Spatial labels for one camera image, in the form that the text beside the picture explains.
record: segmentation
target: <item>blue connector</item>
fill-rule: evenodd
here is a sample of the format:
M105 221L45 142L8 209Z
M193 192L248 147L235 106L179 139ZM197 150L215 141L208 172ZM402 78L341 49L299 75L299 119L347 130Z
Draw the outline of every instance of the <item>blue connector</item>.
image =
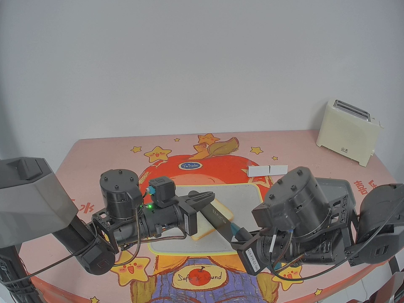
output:
M154 189L154 187L149 186L149 187L146 189L146 192L149 193L149 194L155 194L155 189Z

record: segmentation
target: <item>table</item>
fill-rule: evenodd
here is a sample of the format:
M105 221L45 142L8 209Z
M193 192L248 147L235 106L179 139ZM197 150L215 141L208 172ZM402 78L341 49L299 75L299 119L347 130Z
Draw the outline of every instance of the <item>table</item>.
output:
M104 207L99 178L109 169L133 170L140 177L142 191L149 179L166 175L176 185L199 185L195 187L198 189L204 188L201 185L255 189L260 202L280 176L248 178L247 166L279 164L288 165L289 170L306 166L316 177L349 181L357 211L373 187L395 182L375 155L367 167L362 167L318 147L317 135L316 130L302 130L84 139L74 144L57 177L78 207L79 218L85 222ZM237 193L240 189L235 190L234 201L227 204L240 203L245 208L244 216L234 218L239 223L251 219L250 211L256 204L250 203L250 198L246 202ZM169 244L159 248L142 245L135 264L113 268L101 276L87 274L72 258L40 274L39 278L34 277L33 282L51 303L66 300L77 303L316 302L354 284L376 268L366 264L350 267L345 263L313 280L285 282L267 272L250 276L238 255L223 250L216 253L214 247L212 244L210 252L189 253L184 247L181 254L175 254L170 253ZM47 235L24 243L20 255L28 271L33 272L68 252L52 235ZM117 259L124 261L127 255L124 252ZM217 277L207 284L191 284L184 275L201 266ZM285 272L299 277L326 268L303 265Z

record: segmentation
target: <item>toaster slot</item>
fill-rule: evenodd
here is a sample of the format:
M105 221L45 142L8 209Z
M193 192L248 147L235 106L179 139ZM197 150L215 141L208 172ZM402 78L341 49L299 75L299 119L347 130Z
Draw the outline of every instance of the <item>toaster slot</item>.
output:
M363 120L366 120L366 121L371 120L371 116L367 111L356 108L353 105L347 104L346 102L343 102L341 100L335 100L334 107L337 109L340 109L342 111L345 111L353 116L361 118Z

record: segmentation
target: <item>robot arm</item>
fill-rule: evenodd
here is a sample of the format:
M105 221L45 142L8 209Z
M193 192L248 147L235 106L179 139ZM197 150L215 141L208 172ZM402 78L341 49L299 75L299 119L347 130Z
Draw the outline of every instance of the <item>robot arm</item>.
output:
M130 170L103 173L100 186L105 208L85 224L43 158L0 160L0 280L18 302L44 302L29 278L47 269L27 276L17 251L23 242L52 233L72 253L69 257L101 275L114 266L119 246L125 250L150 237L156 238L145 242L164 240L158 239L162 232L174 227L186 233L177 238L195 234L196 213L215 198L212 192L178 197L174 182L161 177L150 180L154 202L145 206L138 176Z
M208 207L202 213L212 223ZM345 261L351 266L377 264L404 246L402 184L373 189L358 216L348 194L329 201L310 170L298 167L270 188L252 214L261 229L248 233L241 228L237 241L231 242L250 275L266 267L274 270L277 262L332 268Z

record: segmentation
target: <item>white paper strip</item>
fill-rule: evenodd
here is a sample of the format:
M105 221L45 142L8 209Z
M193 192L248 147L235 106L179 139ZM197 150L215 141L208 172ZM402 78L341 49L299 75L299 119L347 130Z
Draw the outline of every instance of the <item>white paper strip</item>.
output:
M249 166L248 177L268 176L270 175L270 167L266 166Z
M288 165L271 165L270 175L285 175L288 173Z

